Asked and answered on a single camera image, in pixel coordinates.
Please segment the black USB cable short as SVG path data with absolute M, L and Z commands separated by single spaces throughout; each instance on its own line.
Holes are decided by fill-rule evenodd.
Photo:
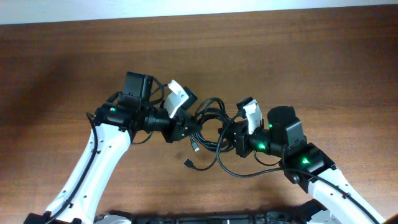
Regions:
M 191 146 L 192 146 L 194 152 L 198 152 L 200 150 L 200 147 L 199 147 L 198 141 L 197 141 L 197 133 L 193 133 L 193 134 L 189 135 L 189 138 L 190 138 Z

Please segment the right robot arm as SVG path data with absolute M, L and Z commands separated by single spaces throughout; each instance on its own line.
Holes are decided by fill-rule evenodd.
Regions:
M 291 106 L 277 106 L 263 119 L 256 104 L 242 106 L 242 121 L 230 121 L 219 131 L 238 155 L 262 152 L 280 158 L 278 169 L 312 197 L 299 207 L 293 223 L 384 223 L 349 184 L 342 171 L 321 149 L 307 141 L 301 120 Z

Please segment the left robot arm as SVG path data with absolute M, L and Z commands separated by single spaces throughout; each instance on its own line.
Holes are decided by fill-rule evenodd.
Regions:
M 123 90 L 87 114 L 90 138 L 71 176 L 44 214 L 30 213 L 26 223 L 94 223 L 111 174 L 138 131 L 159 131 L 172 143 L 201 130 L 187 111 L 197 96 L 172 80 L 167 84 L 170 94 L 152 101 L 157 82 L 153 76 L 127 72 Z

